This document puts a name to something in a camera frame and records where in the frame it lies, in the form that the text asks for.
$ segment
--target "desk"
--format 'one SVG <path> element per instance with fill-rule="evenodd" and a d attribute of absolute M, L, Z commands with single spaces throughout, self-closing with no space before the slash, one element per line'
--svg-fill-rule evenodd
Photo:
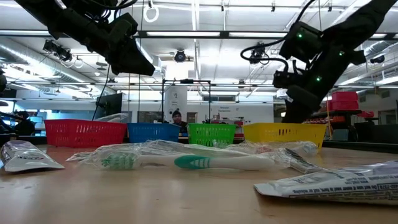
<path fill-rule="evenodd" d="M 58 158 L 54 149 L 51 156 Z M 398 159 L 378 152 L 324 148 L 326 168 Z M 397 223 L 397 207 L 263 197 L 253 184 L 300 175 L 237 170 L 132 171 L 76 168 L 0 175 L 0 220 L 7 224 Z"/>

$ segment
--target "ceiling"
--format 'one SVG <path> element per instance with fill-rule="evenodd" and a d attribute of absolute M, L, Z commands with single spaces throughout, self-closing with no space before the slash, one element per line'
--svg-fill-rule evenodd
<path fill-rule="evenodd" d="M 138 30 L 233 30 L 233 31 L 288 31 L 289 25 L 297 17 L 303 5 L 308 0 L 197 0 L 197 16 L 195 25 L 193 25 L 192 1 L 194 0 L 153 0 L 153 5 L 159 9 L 159 17 L 154 22 L 147 22 L 143 17 L 143 9 L 148 5 L 148 0 L 138 0 L 134 7 L 123 9 L 122 13 L 130 13 L 137 21 Z M 271 8 L 275 2 L 275 12 Z M 367 0 L 319 0 L 311 6 L 307 13 L 302 17 L 302 21 L 314 26 L 317 29 L 326 29 L 336 22 L 343 21 L 353 11 L 347 11 L 347 8 L 358 7 L 366 4 Z M 328 12 L 328 7 L 333 6 L 333 10 Z M 0 1 L 0 30 L 45 30 L 47 29 L 39 23 L 34 17 L 23 8 L 18 7 L 14 1 Z M 147 12 L 148 18 L 155 16 L 155 10 Z M 398 32 L 398 4 L 391 10 L 379 32 Z M 42 50 L 46 39 L 43 37 L 10 37 L 42 55 L 47 54 Z M 174 54 L 177 49 L 183 49 L 191 58 L 195 58 L 194 39 L 141 39 L 142 48 L 151 55 L 159 56 L 163 64 L 173 63 L 171 52 Z M 249 62 L 240 57 L 242 49 L 255 45 L 258 42 L 270 42 L 272 40 L 248 40 L 248 39 L 197 39 L 198 55 L 200 56 L 200 78 L 202 80 L 212 80 L 219 83 L 237 83 L 238 80 L 245 80 L 246 83 L 270 83 L 275 70 L 280 69 L 279 62 L 271 62 L 266 66 L 252 66 Z M 96 53 L 90 53 L 87 49 L 71 38 L 60 38 L 56 43 L 71 49 L 75 56 L 79 56 L 83 61 L 83 66 L 77 68 L 71 66 L 70 69 L 88 77 L 96 82 L 104 82 L 106 71 L 98 71 L 96 62 L 106 63 L 103 57 Z M 374 42 L 365 42 L 363 48 L 369 47 Z M 279 49 L 275 45 L 267 49 L 267 53 L 274 54 Z M 388 52 L 386 64 L 395 62 L 395 49 Z M 351 66 L 348 72 L 341 77 L 343 82 L 366 72 L 364 66 Z M 189 71 L 189 78 L 196 78 L 194 66 Z M 110 74 L 110 77 L 116 77 L 117 82 L 128 82 L 129 74 L 119 74 L 117 77 Z M 138 81 L 137 75 L 132 74 L 132 78 Z M 162 76 L 159 72 L 155 73 L 153 78 L 142 76 L 142 82 L 159 82 Z M 127 86 L 112 86 L 114 90 L 125 90 Z"/>

